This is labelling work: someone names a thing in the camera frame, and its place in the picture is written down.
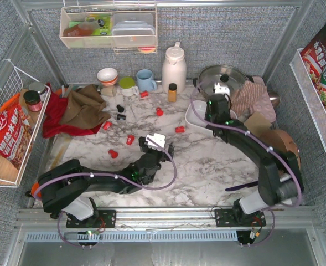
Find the white plastic storage basket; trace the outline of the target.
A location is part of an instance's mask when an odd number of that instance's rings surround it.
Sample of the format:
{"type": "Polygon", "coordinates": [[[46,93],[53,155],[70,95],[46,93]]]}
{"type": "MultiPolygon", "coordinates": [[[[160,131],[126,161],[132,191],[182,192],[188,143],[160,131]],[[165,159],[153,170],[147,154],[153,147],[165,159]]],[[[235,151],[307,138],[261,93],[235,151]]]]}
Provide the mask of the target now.
{"type": "MultiPolygon", "coordinates": [[[[185,113],[185,121],[187,122],[188,128],[194,132],[213,137],[213,129],[208,127],[205,119],[206,107],[206,101],[194,100],[193,105],[190,104],[185,113]]],[[[231,119],[224,123],[224,125],[234,126],[238,123],[237,116],[233,111],[230,111],[230,115],[231,119]]]]}

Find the tan cardboard sheet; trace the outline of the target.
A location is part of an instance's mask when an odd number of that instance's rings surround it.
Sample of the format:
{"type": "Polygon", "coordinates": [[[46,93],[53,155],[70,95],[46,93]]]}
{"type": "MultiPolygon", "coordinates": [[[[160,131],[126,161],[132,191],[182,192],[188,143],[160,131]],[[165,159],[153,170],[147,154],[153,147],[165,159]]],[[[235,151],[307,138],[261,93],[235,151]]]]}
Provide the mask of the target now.
{"type": "Polygon", "coordinates": [[[265,131],[271,128],[271,123],[260,113],[253,113],[245,122],[245,127],[255,135],[260,137],[265,131]]]}

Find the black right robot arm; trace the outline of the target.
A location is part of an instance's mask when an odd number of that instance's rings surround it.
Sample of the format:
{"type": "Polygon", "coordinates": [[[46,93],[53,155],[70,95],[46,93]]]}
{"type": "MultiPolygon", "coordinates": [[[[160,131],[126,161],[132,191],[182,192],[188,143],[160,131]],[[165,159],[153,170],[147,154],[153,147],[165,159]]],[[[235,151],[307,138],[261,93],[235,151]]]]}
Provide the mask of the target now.
{"type": "Polygon", "coordinates": [[[293,152],[282,152],[250,133],[242,122],[232,119],[229,97],[215,94],[207,100],[206,123],[215,137],[238,148],[258,167],[257,191],[234,202],[237,221],[286,200],[302,202],[303,182],[298,160],[293,152]]]}

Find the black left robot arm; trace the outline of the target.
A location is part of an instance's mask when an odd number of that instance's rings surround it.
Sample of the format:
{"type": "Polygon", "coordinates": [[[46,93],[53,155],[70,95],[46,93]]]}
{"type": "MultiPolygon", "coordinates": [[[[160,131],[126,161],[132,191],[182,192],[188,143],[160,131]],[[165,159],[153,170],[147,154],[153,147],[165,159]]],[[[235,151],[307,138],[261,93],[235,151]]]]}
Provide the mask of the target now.
{"type": "Polygon", "coordinates": [[[165,145],[153,136],[140,137],[142,156],[118,171],[94,170],[71,159],[42,174],[31,195],[43,204],[43,210],[57,218],[64,211],[83,221],[97,216],[95,202],[85,192],[112,192],[120,195],[150,190],[157,171],[165,161],[173,162],[174,144],[165,145]]]}

